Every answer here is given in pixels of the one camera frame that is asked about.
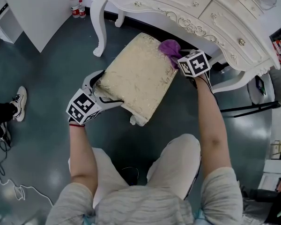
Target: forearm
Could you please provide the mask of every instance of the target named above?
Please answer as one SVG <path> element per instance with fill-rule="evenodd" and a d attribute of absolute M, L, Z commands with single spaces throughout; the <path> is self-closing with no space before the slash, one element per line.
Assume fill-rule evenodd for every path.
<path fill-rule="evenodd" d="M 199 101 L 199 127 L 204 176 L 220 167 L 231 167 L 227 132 L 216 99 L 208 85 L 196 79 Z"/>
<path fill-rule="evenodd" d="M 196 84 L 198 87 L 201 139 L 227 144 L 225 123 L 213 94 L 202 79 L 197 78 Z"/>
<path fill-rule="evenodd" d="M 95 195 L 98 184 L 97 164 L 84 127 L 70 126 L 70 158 L 72 182 L 87 186 Z"/>

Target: cushion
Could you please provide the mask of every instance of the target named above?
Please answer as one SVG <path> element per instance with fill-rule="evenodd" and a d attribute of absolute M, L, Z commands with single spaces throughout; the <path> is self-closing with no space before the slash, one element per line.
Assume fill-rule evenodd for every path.
<path fill-rule="evenodd" d="M 149 120 L 168 90 L 176 70 L 158 51 L 160 42 L 145 33 L 137 35 L 109 65 L 97 85 L 123 107 Z"/>

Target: white sneaker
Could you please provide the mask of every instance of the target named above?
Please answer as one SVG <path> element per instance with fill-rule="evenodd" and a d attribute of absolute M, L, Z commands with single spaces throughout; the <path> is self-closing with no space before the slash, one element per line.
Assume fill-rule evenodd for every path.
<path fill-rule="evenodd" d="M 13 101 L 10 102 L 17 108 L 17 112 L 14 114 L 14 118 L 17 119 L 18 122 L 22 122 L 25 117 L 25 104 L 27 101 L 27 91 L 21 86 L 13 98 Z"/>

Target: water bottle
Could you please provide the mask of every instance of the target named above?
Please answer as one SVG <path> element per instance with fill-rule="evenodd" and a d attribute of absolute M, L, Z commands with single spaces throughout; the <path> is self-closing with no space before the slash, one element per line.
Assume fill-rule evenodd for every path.
<path fill-rule="evenodd" d="M 86 13 L 85 13 L 85 6 L 82 4 L 82 0 L 79 0 L 79 15 L 80 15 L 80 18 L 85 18 L 86 16 Z"/>
<path fill-rule="evenodd" d="M 80 17 L 79 15 L 79 0 L 70 0 L 72 15 L 74 18 Z"/>

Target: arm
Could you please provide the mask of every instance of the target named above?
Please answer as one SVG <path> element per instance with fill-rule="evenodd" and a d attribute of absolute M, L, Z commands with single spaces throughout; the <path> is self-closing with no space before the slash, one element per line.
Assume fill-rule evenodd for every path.
<path fill-rule="evenodd" d="M 72 182 L 85 185 L 94 196 L 98 187 L 97 163 L 84 127 L 70 126 L 70 158 Z"/>
<path fill-rule="evenodd" d="M 62 190 L 50 211 L 46 225 L 82 224 L 83 215 L 93 212 L 98 172 L 84 127 L 70 126 L 70 159 L 72 183 Z"/>
<path fill-rule="evenodd" d="M 216 100 L 207 84 L 197 77 L 199 126 L 204 177 L 220 167 L 231 167 L 227 133 Z"/>
<path fill-rule="evenodd" d="M 242 219 L 243 200 L 231 168 L 225 124 L 208 85 L 201 78 L 196 78 L 196 84 L 205 177 L 202 210 L 213 225 L 238 225 Z"/>

